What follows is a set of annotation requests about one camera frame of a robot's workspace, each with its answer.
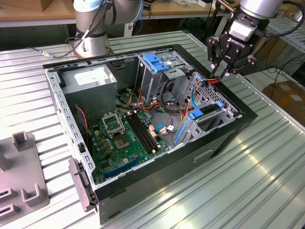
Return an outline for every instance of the slotted metal surface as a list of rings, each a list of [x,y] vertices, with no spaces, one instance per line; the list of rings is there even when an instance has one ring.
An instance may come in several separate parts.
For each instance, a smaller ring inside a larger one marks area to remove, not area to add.
[[[273,18],[270,19],[268,30],[273,33],[283,33],[293,29],[298,23],[290,18]],[[305,24],[301,25],[295,32],[281,37],[288,44],[294,46],[301,52],[305,52]]]
[[[117,38],[115,52],[181,44],[209,67],[205,47],[182,31]],[[45,47],[64,53],[67,45]],[[99,228],[85,213],[68,172],[71,156],[35,51],[0,52],[0,138],[34,133],[50,204],[2,228]],[[304,128],[240,76],[224,83],[257,114],[218,157],[109,220],[120,228],[296,228],[305,223]]]

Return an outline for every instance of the chipset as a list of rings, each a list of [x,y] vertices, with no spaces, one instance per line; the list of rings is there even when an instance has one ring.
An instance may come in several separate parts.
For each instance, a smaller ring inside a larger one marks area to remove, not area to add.
[[[123,149],[127,146],[130,146],[130,142],[128,141],[128,138],[126,135],[118,135],[113,138],[113,142],[117,149]]]

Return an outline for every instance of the blue plastic clip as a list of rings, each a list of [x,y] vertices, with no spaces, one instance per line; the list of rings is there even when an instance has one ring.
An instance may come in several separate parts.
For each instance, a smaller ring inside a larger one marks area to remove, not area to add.
[[[143,58],[156,73],[164,72],[170,69],[170,67],[166,66],[154,53],[144,54]]]
[[[189,116],[191,119],[196,119],[204,115],[204,113],[201,110],[193,110],[189,113]]]
[[[224,104],[220,101],[217,102],[217,106],[219,106],[220,108],[222,108],[224,106]]]

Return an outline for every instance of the expansion slot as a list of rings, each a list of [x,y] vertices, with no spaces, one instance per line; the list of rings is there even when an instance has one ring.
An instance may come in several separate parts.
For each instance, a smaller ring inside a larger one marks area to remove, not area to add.
[[[126,117],[128,124],[132,127],[134,133],[142,143],[148,154],[152,153],[153,150],[157,150],[158,147],[153,138],[148,134],[142,122],[136,115]]]
[[[106,179],[106,178],[110,178],[110,177],[116,176],[119,173],[121,173],[121,172],[123,172],[123,171],[125,171],[125,170],[127,170],[127,169],[129,169],[129,168],[131,168],[133,166],[135,166],[137,164],[138,160],[140,160],[140,158],[141,157],[139,157],[139,158],[135,159],[134,161],[129,162],[128,164],[126,164],[126,165],[124,165],[122,167],[119,167],[119,168],[117,168],[117,169],[115,169],[115,170],[113,170],[113,171],[111,171],[109,173],[104,174],[104,178]]]

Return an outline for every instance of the yellow wire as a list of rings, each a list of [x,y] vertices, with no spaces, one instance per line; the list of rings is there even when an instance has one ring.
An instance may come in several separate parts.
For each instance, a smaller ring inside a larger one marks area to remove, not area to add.
[[[128,106],[132,103],[132,96],[133,96],[133,95],[134,95],[134,93],[130,93],[128,103],[126,103],[125,105],[123,105],[123,107],[128,107]]]

